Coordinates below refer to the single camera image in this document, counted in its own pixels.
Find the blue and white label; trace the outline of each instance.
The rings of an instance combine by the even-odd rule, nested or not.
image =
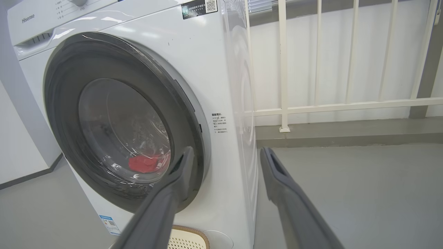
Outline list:
[[[117,225],[115,225],[115,222],[111,217],[104,216],[104,215],[99,215],[99,216],[100,216],[101,221],[103,221],[103,224],[106,226],[106,228],[108,229],[108,231],[111,234],[114,234],[114,235],[121,234],[120,229],[118,229]]]

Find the metal railing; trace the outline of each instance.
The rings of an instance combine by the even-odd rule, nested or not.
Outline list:
[[[270,116],[270,115],[281,115],[282,125],[280,127],[280,132],[290,132],[288,127],[288,114],[294,113],[316,113],[316,112],[331,112],[331,111],[344,111],[344,110],[359,110],[359,109],[378,109],[378,108],[392,108],[392,107],[410,107],[410,106],[421,106],[421,105],[443,105],[443,97],[427,97],[427,98],[417,98],[420,80],[423,74],[424,63],[426,60],[427,50],[429,47],[429,41],[431,38],[432,26],[434,25],[435,11],[437,9],[438,0],[431,0],[429,6],[429,12],[427,15],[426,27],[424,32],[424,38],[422,41],[422,46],[419,54],[418,66],[415,73],[415,80],[412,87],[411,97],[409,99],[396,99],[396,100],[383,100],[383,92],[386,82],[386,68],[391,57],[391,47],[392,47],[392,34],[394,32],[397,4],[398,0],[392,0],[391,4],[391,17],[388,29],[388,38],[386,42],[385,58],[383,63],[383,71],[381,76],[381,83],[379,88],[379,94],[377,101],[369,102],[351,102],[351,94],[353,87],[354,78],[354,65],[355,65],[355,46],[357,42],[358,33],[358,1],[354,0],[353,8],[353,21],[352,21],[352,34],[351,34],[351,49],[350,49],[350,62],[346,85],[346,97],[344,103],[340,104],[329,104],[329,105],[319,105],[319,80],[320,80],[320,55],[321,55],[321,25],[322,25],[322,0],[318,0],[318,24],[317,24],[317,58],[316,58],[316,69],[315,69],[315,93],[314,93],[314,104],[307,106],[298,107],[288,107],[288,50],[286,41],[286,1],[278,0],[279,9],[279,30],[280,30],[280,84],[281,84],[281,108],[276,109],[260,109],[257,110],[254,107],[254,116]],[[248,0],[245,0],[246,10],[248,8]],[[252,62],[252,49],[251,49],[251,36],[250,36],[250,26],[249,26],[249,12],[246,11],[246,23],[247,23],[247,33],[249,39],[249,52]],[[256,103],[255,97],[255,87],[253,79],[253,65],[251,65],[251,75],[252,75],[252,90],[253,99]]]

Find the qr code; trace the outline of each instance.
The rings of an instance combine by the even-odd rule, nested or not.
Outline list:
[[[205,5],[206,5],[206,13],[211,13],[211,12],[217,11],[216,0],[205,0]]]

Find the front-loading washing machine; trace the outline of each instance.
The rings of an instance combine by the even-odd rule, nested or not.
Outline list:
[[[244,7],[25,0],[8,11],[30,89],[112,234],[192,146],[192,193],[174,224],[204,231],[212,248],[253,247],[258,171]]]

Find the door glass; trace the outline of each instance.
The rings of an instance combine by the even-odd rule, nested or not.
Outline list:
[[[152,183],[169,166],[166,129],[149,102],[132,87],[109,78],[90,82],[78,105],[86,141],[110,174]]]

